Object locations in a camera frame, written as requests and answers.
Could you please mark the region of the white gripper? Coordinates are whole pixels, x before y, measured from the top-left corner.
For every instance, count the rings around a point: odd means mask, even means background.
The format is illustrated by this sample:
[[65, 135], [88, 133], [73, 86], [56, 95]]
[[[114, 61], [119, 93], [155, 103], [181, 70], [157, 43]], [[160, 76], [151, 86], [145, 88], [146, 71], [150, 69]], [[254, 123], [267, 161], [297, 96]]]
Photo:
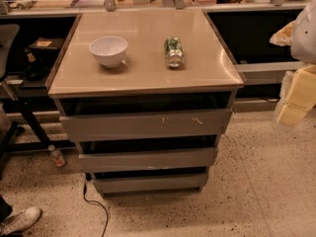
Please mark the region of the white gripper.
[[316, 105], [316, 65], [286, 71], [276, 104], [276, 122], [292, 127]]

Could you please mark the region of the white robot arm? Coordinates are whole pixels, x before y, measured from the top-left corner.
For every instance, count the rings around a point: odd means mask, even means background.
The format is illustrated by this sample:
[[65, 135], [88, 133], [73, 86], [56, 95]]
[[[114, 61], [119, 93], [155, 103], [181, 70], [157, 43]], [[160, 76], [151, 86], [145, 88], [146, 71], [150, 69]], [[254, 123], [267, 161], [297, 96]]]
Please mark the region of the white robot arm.
[[291, 56], [303, 63], [295, 72], [285, 72], [276, 105], [276, 122], [293, 127], [316, 105], [316, 0], [273, 34], [270, 43], [289, 45]]

